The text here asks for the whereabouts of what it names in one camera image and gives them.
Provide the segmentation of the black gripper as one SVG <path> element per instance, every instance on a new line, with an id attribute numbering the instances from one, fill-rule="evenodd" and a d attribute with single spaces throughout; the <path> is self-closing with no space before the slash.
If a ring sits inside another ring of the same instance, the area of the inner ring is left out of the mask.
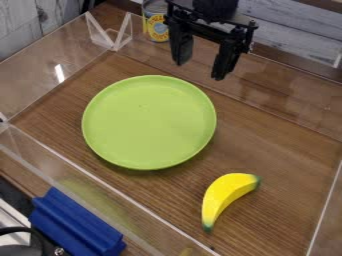
<path id="1" fill-rule="evenodd" d="M 228 38 L 220 43 L 211 72 L 211 77 L 216 81 L 223 80 L 235 68 L 241 52 L 250 51 L 254 32 L 258 29 L 257 22 L 238 12 L 239 0 L 166 0 L 166 2 L 171 56 L 178 66 L 192 57 L 192 34 L 214 41 L 223 37 Z"/>

